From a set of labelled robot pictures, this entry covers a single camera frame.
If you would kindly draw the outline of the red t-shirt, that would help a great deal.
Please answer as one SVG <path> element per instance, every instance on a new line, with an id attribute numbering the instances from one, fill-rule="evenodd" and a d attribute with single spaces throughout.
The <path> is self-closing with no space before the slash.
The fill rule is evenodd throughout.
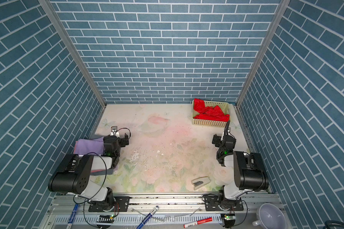
<path id="1" fill-rule="evenodd" d="M 219 106 L 206 106 L 201 99 L 194 99 L 194 110 L 198 113 L 194 119 L 228 122 L 230 115 L 224 114 Z"/>

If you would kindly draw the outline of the pale green plastic basket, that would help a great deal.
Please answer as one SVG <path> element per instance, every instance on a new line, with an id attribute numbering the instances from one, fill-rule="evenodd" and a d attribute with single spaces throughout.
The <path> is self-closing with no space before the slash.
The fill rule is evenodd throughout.
<path id="1" fill-rule="evenodd" d="M 224 114 L 229 113 L 229 103 L 226 102 L 215 102 L 215 101 L 205 101 L 203 100 L 206 106 L 219 106 Z M 200 119 L 194 119 L 194 117 L 198 114 L 194 110 L 194 101 L 193 101 L 193 114 L 192 114 L 192 122 L 194 125 L 200 125 L 200 126 L 211 126 L 211 127 L 224 127 L 227 122 L 220 122 L 220 121 L 208 121 L 208 120 L 200 120 Z"/>

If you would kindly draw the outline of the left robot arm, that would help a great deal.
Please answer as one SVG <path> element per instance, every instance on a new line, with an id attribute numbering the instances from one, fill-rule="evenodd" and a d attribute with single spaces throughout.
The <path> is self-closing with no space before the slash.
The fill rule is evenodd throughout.
<path id="1" fill-rule="evenodd" d="M 73 193 L 84 198 L 90 212 L 126 212 L 129 197 L 116 197 L 111 188 L 90 180 L 101 172 L 111 175 L 119 163 L 121 149 L 129 145 L 131 132 L 120 136 L 120 129 L 97 139 L 76 141 L 74 152 L 64 156 L 48 182 L 51 192 Z"/>

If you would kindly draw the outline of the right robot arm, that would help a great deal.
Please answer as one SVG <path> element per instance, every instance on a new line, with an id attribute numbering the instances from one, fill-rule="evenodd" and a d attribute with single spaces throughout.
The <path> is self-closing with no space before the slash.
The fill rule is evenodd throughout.
<path id="1" fill-rule="evenodd" d="M 267 190 L 269 187 L 269 176 L 261 154 L 235 151 L 236 139 L 229 133 L 223 136 L 213 135 L 212 144 L 218 148 L 218 163 L 233 169 L 228 175 L 233 181 L 222 186 L 217 204 L 222 210 L 242 210 L 243 195 Z"/>

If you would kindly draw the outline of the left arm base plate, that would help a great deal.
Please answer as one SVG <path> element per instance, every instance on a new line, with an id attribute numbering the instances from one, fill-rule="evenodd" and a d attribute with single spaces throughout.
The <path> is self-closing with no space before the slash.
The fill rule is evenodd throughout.
<path id="1" fill-rule="evenodd" d="M 129 203 L 130 203 L 130 196 L 115 196 L 111 203 L 109 203 L 108 199 L 104 201 L 90 201 L 89 202 L 89 212 L 127 212 Z"/>

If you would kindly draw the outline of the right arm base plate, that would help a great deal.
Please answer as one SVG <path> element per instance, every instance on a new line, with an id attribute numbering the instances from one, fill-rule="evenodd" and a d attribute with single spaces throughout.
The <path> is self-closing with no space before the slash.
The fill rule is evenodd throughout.
<path id="1" fill-rule="evenodd" d="M 202 201 L 206 211 L 243 211 L 241 200 L 230 200 L 215 194 L 205 194 Z"/>

